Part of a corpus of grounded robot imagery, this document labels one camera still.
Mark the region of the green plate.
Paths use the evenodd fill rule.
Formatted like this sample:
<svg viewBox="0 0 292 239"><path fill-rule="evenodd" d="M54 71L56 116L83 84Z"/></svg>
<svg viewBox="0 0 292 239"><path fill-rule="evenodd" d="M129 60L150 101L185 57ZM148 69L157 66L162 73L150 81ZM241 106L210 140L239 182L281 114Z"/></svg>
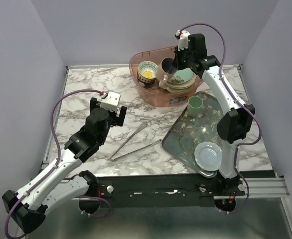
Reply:
<svg viewBox="0 0 292 239"><path fill-rule="evenodd" d="M185 82L188 82L192 78L193 74L194 73L189 68L178 70L168 80L168 83L173 85L184 84Z"/></svg>

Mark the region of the iridescent pink mug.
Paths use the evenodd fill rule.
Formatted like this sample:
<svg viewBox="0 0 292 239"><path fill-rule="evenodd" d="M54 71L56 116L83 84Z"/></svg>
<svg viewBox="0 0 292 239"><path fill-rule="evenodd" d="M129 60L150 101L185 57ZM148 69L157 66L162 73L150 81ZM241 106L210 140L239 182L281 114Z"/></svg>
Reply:
<svg viewBox="0 0 292 239"><path fill-rule="evenodd" d="M173 58L166 57L158 65L156 70L156 79L159 81L159 84L165 84L177 72L176 67L173 66L173 62Z"/></svg>

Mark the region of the cream divided plate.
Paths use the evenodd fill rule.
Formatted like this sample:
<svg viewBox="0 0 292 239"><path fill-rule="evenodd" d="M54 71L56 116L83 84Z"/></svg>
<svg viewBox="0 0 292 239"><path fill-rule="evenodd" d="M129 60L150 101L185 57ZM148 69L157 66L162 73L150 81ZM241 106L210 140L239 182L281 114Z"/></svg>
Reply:
<svg viewBox="0 0 292 239"><path fill-rule="evenodd" d="M189 89L194 83L195 83L195 80L191 80L191 81L185 82L184 84L179 84L179 85L169 84L168 82L163 84L163 82L158 81L158 86L164 90L167 90L170 93L177 93L177 92L181 92L181 91Z"/></svg>

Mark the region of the yellow blue patterned bowl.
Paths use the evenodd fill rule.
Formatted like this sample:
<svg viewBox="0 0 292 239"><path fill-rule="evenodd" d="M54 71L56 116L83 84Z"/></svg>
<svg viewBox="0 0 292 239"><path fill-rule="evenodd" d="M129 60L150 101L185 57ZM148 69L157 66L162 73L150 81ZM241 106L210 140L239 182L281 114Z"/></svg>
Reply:
<svg viewBox="0 0 292 239"><path fill-rule="evenodd" d="M152 81L156 78L158 65L152 61L143 61L139 64L137 73L145 80Z"/></svg>

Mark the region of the orange patterned bowl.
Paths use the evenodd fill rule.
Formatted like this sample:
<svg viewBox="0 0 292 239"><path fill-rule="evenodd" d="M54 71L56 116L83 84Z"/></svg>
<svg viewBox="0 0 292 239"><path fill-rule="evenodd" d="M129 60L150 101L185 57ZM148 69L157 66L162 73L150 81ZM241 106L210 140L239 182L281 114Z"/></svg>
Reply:
<svg viewBox="0 0 292 239"><path fill-rule="evenodd" d="M148 78L142 76L139 72L137 72L137 80L139 82L148 83L148 82L155 82L156 78L148 79Z"/></svg>

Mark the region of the colourful striped bowl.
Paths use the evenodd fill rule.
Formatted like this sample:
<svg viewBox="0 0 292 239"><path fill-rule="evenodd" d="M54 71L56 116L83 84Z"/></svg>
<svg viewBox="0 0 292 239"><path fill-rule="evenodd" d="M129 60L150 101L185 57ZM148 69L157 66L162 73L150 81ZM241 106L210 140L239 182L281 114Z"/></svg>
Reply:
<svg viewBox="0 0 292 239"><path fill-rule="evenodd" d="M150 87L153 87L155 85L155 82L148 82L148 83L139 82L139 83L144 88L150 88Z"/></svg>

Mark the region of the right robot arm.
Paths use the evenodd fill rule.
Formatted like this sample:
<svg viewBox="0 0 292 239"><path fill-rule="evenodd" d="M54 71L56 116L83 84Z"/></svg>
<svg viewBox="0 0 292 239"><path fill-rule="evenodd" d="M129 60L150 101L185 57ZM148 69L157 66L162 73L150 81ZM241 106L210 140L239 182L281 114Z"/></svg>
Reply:
<svg viewBox="0 0 292 239"><path fill-rule="evenodd" d="M208 55L203 34L189 34L183 30L176 38L179 42L174 50L173 66L178 70L189 68L203 79L222 109L223 117L217 124L222 148L214 147L211 142L200 143L194 157L199 168L212 172L212 185L216 191L227 195L240 183L236 168L237 146L250 131L255 108L252 104L247 105L229 85L219 60Z"/></svg>

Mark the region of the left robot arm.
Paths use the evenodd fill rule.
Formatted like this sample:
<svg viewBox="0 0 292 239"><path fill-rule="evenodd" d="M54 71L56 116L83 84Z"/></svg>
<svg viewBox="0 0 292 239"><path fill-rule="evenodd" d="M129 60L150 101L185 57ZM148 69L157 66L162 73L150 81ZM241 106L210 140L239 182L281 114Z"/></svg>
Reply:
<svg viewBox="0 0 292 239"><path fill-rule="evenodd" d="M120 98L120 94L115 92L107 93L101 101L91 98L84 126L69 138L63 148L58 148L56 159L25 186L4 193L2 199L8 213L6 232L9 220L13 219L24 234L29 234L44 222L49 211L59 203L96 193L96 178L90 172L64 185L60 183L99 151L112 127L123 126L127 108L119 106Z"/></svg>

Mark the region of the pink transparent plastic bin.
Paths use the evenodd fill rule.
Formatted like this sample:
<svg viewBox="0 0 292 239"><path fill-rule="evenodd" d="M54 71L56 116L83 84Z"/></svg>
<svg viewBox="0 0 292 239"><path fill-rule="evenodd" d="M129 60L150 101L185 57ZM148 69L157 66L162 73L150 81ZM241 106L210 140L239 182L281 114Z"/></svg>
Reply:
<svg viewBox="0 0 292 239"><path fill-rule="evenodd" d="M166 48L150 50L135 54L129 61L129 69L131 77L136 84L136 90L140 97L148 104L155 107L172 107L183 105L187 102L188 98L194 95L199 86L203 84L203 80L196 76L194 84L185 90L181 90L179 93L170 93L167 90L158 86L158 81L154 82L154 85L145 88L137 79L138 66L143 61L152 61L155 64L160 62L165 57L174 57L174 46Z"/></svg>

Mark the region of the metal tongs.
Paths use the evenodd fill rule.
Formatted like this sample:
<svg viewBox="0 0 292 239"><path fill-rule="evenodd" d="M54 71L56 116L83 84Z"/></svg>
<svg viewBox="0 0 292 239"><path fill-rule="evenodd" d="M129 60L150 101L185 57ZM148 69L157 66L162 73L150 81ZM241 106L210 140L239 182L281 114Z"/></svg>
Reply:
<svg viewBox="0 0 292 239"><path fill-rule="evenodd" d="M147 122L143 122L125 141L124 143L111 155L111 161L118 161L124 159L130 155L136 154L143 150L146 150L150 147L158 145L161 143L161 139L156 141L148 142L148 144L144 142L132 142L134 138L136 138L142 131L144 131L148 127Z"/></svg>

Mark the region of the green plastic cup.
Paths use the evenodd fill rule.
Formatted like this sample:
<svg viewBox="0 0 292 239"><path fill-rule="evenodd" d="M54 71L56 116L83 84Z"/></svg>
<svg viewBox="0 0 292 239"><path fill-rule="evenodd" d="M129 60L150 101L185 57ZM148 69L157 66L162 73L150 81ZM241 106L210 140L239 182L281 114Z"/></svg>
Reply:
<svg viewBox="0 0 292 239"><path fill-rule="evenodd" d="M193 95L188 99L187 111L190 117L196 117L203 105L203 99L197 95Z"/></svg>

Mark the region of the floral blossom tray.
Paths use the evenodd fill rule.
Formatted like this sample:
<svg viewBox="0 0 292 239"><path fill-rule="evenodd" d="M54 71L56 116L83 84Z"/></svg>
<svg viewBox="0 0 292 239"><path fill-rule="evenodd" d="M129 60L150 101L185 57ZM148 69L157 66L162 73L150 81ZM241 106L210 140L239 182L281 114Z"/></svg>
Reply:
<svg viewBox="0 0 292 239"><path fill-rule="evenodd" d="M205 171L195 162L194 151L200 143L212 142L221 147L217 124L222 118L222 109L217 99L206 93L197 92L203 99L198 116L190 117L184 109L162 140L162 148L185 167L207 178L214 177L216 171Z"/></svg>

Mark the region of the light blue saucer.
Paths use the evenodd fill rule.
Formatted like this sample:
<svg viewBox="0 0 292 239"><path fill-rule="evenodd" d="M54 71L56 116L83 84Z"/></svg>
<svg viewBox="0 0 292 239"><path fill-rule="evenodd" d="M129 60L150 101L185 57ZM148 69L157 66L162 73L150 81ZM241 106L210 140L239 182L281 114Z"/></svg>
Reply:
<svg viewBox="0 0 292 239"><path fill-rule="evenodd" d="M196 164L206 171L217 171L222 162L221 148L212 142L202 142L194 150Z"/></svg>

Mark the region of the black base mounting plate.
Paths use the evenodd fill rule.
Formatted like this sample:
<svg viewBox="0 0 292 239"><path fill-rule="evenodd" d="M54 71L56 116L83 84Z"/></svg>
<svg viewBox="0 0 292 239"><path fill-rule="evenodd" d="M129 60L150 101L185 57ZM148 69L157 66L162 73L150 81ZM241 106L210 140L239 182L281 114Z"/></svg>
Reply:
<svg viewBox="0 0 292 239"><path fill-rule="evenodd" d="M200 174L95 177L89 171L79 176L88 184L85 196L101 196L114 208L132 207L213 207L215 197L244 196L239 177L223 179L219 174L206 178Z"/></svg>

